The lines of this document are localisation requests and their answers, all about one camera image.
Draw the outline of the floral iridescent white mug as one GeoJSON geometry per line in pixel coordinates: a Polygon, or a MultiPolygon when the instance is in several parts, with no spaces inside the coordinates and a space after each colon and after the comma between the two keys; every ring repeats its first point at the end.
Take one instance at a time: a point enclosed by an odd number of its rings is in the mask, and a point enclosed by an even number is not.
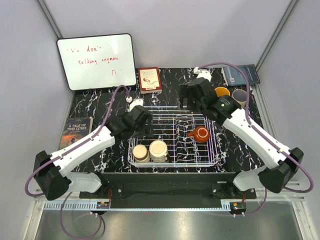
{"type": "Polygon", "coordinates": [[[214,91],[218,98],[231,95],[230,91],[226,87],[216,87],[214,91]]]}

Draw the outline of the cream ribbed mug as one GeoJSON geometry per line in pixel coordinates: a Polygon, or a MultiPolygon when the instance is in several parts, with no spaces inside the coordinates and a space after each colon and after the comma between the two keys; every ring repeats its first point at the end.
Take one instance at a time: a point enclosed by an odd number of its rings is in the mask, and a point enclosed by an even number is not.
{"type": "Polygon", "coordinates": [[[154,140],[149,146],[149,154],[153,162],[163,163],[168,160],[168,146],[162,140],[154,140]]]}

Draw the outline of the brown and cream cup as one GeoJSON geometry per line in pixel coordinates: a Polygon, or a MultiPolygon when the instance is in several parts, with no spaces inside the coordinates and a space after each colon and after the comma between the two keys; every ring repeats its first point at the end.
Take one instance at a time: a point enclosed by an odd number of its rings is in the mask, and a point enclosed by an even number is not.
{"type": "Polygon", "coordinates": [[[136,145],[132,150],[132,154],[136,163],[143,164],[150,160],[149,151],[147,147],[142,144],[136,145]]]}

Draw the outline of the pink iridescent mug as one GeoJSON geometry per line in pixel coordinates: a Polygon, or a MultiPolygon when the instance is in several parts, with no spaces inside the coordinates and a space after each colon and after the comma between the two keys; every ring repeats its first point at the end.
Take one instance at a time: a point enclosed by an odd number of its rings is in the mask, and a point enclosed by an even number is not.
{"type": "Polygon", "coordinates": [[[236,89],[232,92],[231,97],[240,104],[242,108],[246,107],[248,93],[243,89],[236,89]]]}

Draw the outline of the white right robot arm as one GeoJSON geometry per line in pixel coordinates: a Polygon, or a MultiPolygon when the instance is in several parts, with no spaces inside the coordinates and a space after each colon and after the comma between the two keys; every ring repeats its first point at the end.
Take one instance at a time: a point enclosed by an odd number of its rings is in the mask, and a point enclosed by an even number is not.
{"type": "Polygon", "coordinates": [[[199,112],[209,120],[236,134],[263,161],[260,168],[238,173],[227,185],[228,195],[239,198],[246,190],[265,187],[280,193],[298,171],[304,153],[298,148],[290,149],[270,136],[252,119],[231,96],[217,96],[210,81],[200,77],[179,87],[179,106],[199,112]]]}

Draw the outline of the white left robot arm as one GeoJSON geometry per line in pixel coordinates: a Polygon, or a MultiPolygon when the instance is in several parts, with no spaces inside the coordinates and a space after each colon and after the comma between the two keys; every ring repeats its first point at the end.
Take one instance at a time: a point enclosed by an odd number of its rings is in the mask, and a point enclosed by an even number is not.
{"type": "Polygon", "coordinates": [[[34,179],[48,201],[66,193],[84,192],[95,198],[108,195],[109,183],[98,172],[74,172],[74,168],[116,142],[135,135],[150,134],[152,113],[141,105],[114,115],[75,143],[51,154],[41,151],[35,157],[34,179]]]}

